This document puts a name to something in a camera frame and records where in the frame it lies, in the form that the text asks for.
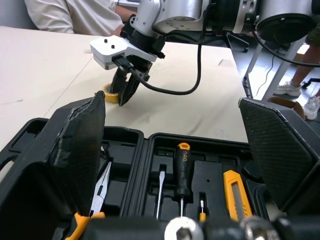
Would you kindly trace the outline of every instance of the cardboard box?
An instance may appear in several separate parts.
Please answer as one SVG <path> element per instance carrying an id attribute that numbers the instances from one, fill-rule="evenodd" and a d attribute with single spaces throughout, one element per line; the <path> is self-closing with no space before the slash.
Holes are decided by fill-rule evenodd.
<path id="1" fill-rule="evenodd" d="M 269 102 L 293 109 L 302 119 L 306 120 L 303 107 L 296 101 L 290 101 L 281 97 L 272 96 L 269 99 Z"/>

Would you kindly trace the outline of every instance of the white shirt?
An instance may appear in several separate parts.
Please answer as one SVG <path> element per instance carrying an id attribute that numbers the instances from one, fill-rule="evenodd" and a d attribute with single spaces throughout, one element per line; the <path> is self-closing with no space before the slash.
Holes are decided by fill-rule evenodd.
<path id="1" fill-rule="evenodd" d="M 33 23 L 43 31 L 110 36 L 122 25 L 114 0 L 24 0 Z"/>

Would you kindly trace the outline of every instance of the yellow screwdriver handle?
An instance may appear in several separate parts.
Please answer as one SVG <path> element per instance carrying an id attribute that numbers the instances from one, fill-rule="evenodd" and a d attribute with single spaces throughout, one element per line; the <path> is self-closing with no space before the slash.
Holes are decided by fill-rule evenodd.
<path id="1" fill-rule="evenodd" d="M 206 214 L 205 214 L 204 212 L 200 212 L 199 222 L 200 222 L 200 223 L 205 222 L 205 221 L 206 221 L 206 218 L 207 218 Z"/>

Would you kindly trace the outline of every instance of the flathead screwdriver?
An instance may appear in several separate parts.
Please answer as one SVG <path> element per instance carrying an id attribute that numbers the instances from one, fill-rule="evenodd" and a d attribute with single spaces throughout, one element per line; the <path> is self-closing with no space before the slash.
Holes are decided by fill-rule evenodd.
<path id="1" fill-rule="evenodd" d="M 156 219 L 159 219 L 159 214 L 160 214 L 160 204 L 161 204 L 161 197 L 162 197 L 162 188 L 164 185 L 164 180 L 165 180 L 166 172 L 161 171 L 159 174 L 159 194 L 158 194 L 158 204 L 156 206 Z"/>
<path id="2" fill-rule="evenodd" d="M 174 175 L 176 177 L 176 189 L 174 196 L 180 198 L 180 217 L 184 215 L 185 198 L 191 195 L 191 154 L 190 145 L 180 143 L 174 158 Z"/>

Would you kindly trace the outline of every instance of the person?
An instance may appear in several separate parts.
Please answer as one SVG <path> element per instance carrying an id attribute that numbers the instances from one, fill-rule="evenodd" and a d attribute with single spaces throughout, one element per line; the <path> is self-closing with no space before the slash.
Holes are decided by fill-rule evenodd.
<path id="1" fill-rule="evenodd" d="M 114 0 L 24 0 L 39 30 L 108 37 L 120 35 L 123 22 L 137 14 Z"/>
<path id="2" fill-rule="evenodd" d="M 306 38 L 306 43 L 310 46 L 303 56 L 303 63 L 318 64 L 320 62 L 320 24 L 313 29 Z M 280 84 L 275 94 L 288 94 L 298 97 L 301 94 L 301 83 L 311 72 L 312 67 L 298 66 L 293 78 L 290 81 Z M 320 109 L 320 90 L 309 98 L 304 107 L 304 114 L 309 120 L 317 118 Z"/>

